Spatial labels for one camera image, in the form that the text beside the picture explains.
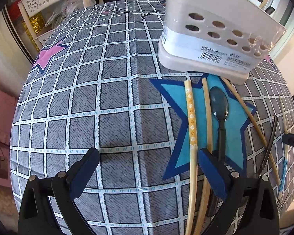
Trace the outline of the black chopstick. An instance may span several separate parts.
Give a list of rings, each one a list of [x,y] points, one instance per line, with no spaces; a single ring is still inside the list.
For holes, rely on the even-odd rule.
[[[275,133],[276,133],[277,123],[278,123],[278,117],[274,116],[269,142],[267,144],[265,155],[264,155],[264,157],[262,159],[261,165],[260,165],[259,170],[257,172],[258,177],[261,176],[262,171],[264,170],[264,168],[266,166],[266,163],[267,163],[267,161],[269,159],[269,155],[271,153],[271,148],[272,148],[272,145],[273,145],[273,140],[274,140]]]

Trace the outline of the patterned bamboo chopstick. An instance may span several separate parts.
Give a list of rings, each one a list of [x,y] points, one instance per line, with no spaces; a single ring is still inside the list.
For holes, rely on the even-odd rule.
[[[189,206],[186,223],[186,235],[191,234],[193,219],[196,205],[196,190],[197,190],[197,179],[198,179],[198,137],[197,137],[197,126],[196,126],[196,115],[195,105],[192,91],[192,82],[186,80],[184,82],[186,104],[187,104],[187,117],[189,124],[189,142],[190,142],[190,189],[189,189]]]

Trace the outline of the dark translucent spoon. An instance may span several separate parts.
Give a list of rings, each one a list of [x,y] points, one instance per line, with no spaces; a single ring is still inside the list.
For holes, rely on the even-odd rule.
[[[226,129],[225,121],[228,116],[228,100],[219,87],[212,87],[209,91],[211,112],[218,120],[218,161],[225,164],[226,158]]]

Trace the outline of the grey checkered tablecloth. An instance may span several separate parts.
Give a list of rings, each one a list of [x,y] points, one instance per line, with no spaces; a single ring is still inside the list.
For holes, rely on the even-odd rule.
[[[263,172],[278,211],[294,199],[294,101],[266,56],[245,83],[179,72],[159,61],[165,1],[125,0],[74,12],[56,28],[25,81],[10,140],[11,185],[19,234],[185,234],[190,143],[184,82],[192,82],[199,146],[207,144],[203,80],[229,103],[226,163],[245,177]],[[69,197],[67,171],[90,148],[100,161],[81,196]]]

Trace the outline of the pink plastic stool stack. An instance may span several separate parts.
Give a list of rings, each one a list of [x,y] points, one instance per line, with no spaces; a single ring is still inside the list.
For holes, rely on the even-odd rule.
[[[17,99],[0,90],[0,186],[11,187],[10,133]]]

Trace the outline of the white plastic utensil holder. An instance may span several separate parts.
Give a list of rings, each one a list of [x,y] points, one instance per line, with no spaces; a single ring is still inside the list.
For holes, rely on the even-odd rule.
[[[159,61],[243,84],[285,32],[249,0],[166,0]]]

